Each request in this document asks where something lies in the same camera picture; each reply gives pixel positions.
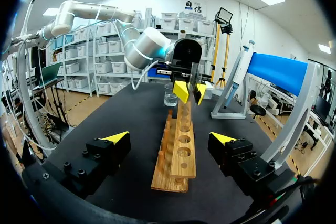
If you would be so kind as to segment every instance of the black stool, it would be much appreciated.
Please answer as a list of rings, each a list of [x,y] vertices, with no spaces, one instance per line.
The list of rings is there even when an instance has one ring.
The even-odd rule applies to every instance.
[[[261,116],[266,115],[266,110],[263,107],[260,107],[259,105],[251,105],[250,110],[255,114],[253,119],[255,119],[256,116],[258,115]]]

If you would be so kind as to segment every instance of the white cable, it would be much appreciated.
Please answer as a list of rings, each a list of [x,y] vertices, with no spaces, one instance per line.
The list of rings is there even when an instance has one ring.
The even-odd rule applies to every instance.
[[[155,66],[155,65],[158,64],[158,63],[159,63],[159,61],[157,60],[157,61],[153,62],[152,64],[150,64],[150,65],[144,70],[144,72],[142,73],[142,75],[141,75],[141,77],[140,77],[140,79],[139,79],[139,81],[138,81],[138,83],[137,83],[136,86],[134,86],[134,81],[133,81],[133,71],[131,71],[131,83],[132,83],[132,87],[133,87],[134,90],[137,90],[137,89],[138,89],[138,87],[139,87],[139,85],[140,85],[140,83],[141,83],[141,81],[142,81],[142,78],[145,76],[145,74],[146,74],[146,73],[147,73],[153,66]]]
[[[13,115],[13,117],[14,117],[14,120],[15,120],[17,126],[19,127],[20,131],[22,132],[22,135],[23,135],[26,139],[28,139],[31,143],[33,143],[33,144],[35,144],[36,146],[40,147],[42,150],[45,150],[45,151],[53,151],[54,149],[56,149],[57,146],[54,147],[54,148],[45,148],[45,147],[39,145],[38,143],[35,143],[35,142],[34,142],[29,136],[27,136],[26,133],[22,130],[21,125],[20,125],[20,123],[19,123],[19,121],[18,121],[18,119],[17,119],[17,116],[16,116],[16,114],[15,114],[15,111],[13,112],[13,110],[12,110],[12,108],[14,108],[14,106],[13,106],[12,96],[10,95],[10,94],[11,94],[11,93],[10,93],[11,91],[10,91],[10,89],[9,89],[9,84],[8,84],[8,82],[7,82],[7,86],[8,86],[8,90],[9,90],[10,103],[11,103],[11,105],[12,105],[12,107],[11,107],[11,106],[8,106],[8,107],[9,107],[9,110],[11,111],[11,113],[12,113],[12,115]]]
[[[38,112],[38,109],[37,109],[37,104],[36,104],[36,99],[35,99],[35,96],[33,94],[33,86],[31,84],[31,76],[30,76],[30,55],[29,55],[29,50],[27,48],[27,45],[26,43],[24,42],[24,45],[25,45],[25,49],[27,50],[27,55],[28,55],[28,76],[29,76],[29,87],[30,87],[30,90],[31,90],[31,96],[33,97],[33,102],[34,102],[34,105],[35,105],[35,110]]]
[[[43,85],[43,89],[44,89],[44,94],[46,95],[46,99],[49,101],[49,97],[47,95],[46,86],[44,85],[44,80],[43,80],[43,74],[42,74],[42,68],[41,68],[41,58],[40,58],[40,50],[38,50],[38,65],[40,67],[40,75],[41,75],[42,85]]]
[[[100,10],[101,10],[101,4],[99,5],[98,11],[97,11],[97,15],[96,15],[96,18],[95,18],[94,22],[97,22],[97,19],[98,19],[99,14],[100,14]]]
[[[46,113],[48,113],[49,115],[53,115],[53,114],[51,114],[49,111],[47,111],[47,110],[44,108],[44,106],[43,106],[38,100],[36,100],[36,102],[37,102],[38,104],[41,105],[42,109],[44,109],[44,111],[45,111]]]

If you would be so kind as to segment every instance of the computer screen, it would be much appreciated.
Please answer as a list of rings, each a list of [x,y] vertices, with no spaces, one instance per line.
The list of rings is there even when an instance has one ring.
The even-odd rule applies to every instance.
[[[317,97],[314,112],[323,120],[327,119],[331,104],[323,99],[321,96]]]

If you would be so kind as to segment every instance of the blue panel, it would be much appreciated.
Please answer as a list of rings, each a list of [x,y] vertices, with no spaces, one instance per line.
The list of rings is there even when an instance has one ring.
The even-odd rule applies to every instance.
[[[307,63],[302,61],[253,53],[247,72],[298,96],[306,69]]]

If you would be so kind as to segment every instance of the desk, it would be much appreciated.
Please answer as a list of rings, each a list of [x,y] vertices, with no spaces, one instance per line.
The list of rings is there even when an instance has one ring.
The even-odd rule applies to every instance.
[[[271,92],[273,92],[277,95],[277,98],[280,100],[280,102],[281,102],[281,99],[282,99],[292,106],[295,105],[296,98],[297,98],[295,95],[291,94],[291,97],[290,97],[289,95],[287,95],[287,94],[281,92],[280,90],[272,87],[271,86],[272,83],[267,83],[266,81],[265,81],[265,83],[263,83],[262,81],[257,80],[256,78],[254,78],[251,75],[249,76],[249,79],[260,83],[260,87],[261,87],[261,88],[259,88],[260,91],[264,88],[264,85],[265,85]],[[279,109],[279,115],[282,113],[282,107],[284,105],[283,102],[281,102],[281,103],[282,104],[281,104],[281,108]]]
[[[204,100],[193,110],[197,176],[190,179],[187,193],[151,189],[157,152],[169,108],[164,106],[164,85],[130,85],[90,114],[48,157],[59,169],[63,162],[82,155],[85,142],[130,131],[132,150],[115,176],[108,176],[96,193],[86,200],[111,212],[148,221],[201,220],[231,223],[245,214],[252,203],[231,177],[225,177],[207,150],[209,132],[245,137],[262,153],[271,144],[268,136],[250,117],[245,120],[211,119],[216,100]],[[226,109],[237,112],[232,101]],[[288,168],[284,164],[279,172]],[[289,199],[290,209],[301,203],[300,193]]]
[[[323,126],[320,123],[320,120],[318,118],[318,116],[313,112],[310,111],[309,113],[309,117],[312,118],[315,122],[317,122],[319,124],[319,126],[321,126],[322,128],[324,128],[324,130],[326,131],[326,135],[324,137],[324,139],[321,138],[321,136],[318,136],[318,140],[320,140],[320,142],[323,145],[323,149],[321,151],[321,153],[319,154],[319,156],[317,157],[317,159],[314,161],[314,163],[312,163],[312,165],[310,166],[310,168],[306,171],[304,177],[306,177],[307,175],[309,175],[309,173],[315,168],[315,166],[320,162],[321,158],[324,156],[325,152],[327,151],[327,149],[329,148],[331,142],[333,141],[333,139],[335,138],[335,135],[332,134],[328,127]],[[313,127],[307,122],[306,126],[308,127],[308,129],[310,129],[312,132],[315,132],[315,130],[313,129]]]

